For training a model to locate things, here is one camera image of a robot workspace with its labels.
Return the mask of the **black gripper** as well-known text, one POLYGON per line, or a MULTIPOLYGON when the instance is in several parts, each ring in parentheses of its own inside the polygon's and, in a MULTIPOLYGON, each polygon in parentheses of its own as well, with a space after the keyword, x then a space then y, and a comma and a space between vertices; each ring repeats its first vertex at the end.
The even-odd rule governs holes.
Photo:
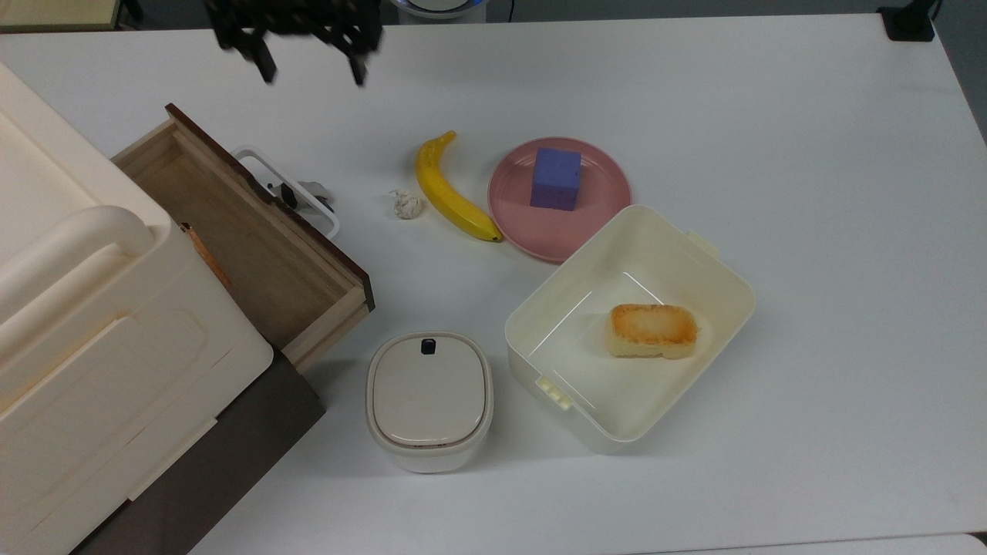
POLYGON ((348 60, 355 84, 364 87, 367 58, 383 36, 379 1, 205 1, 222 49, 235 49, 274 85, 276 64, 265 36, 313 35, 348 60))

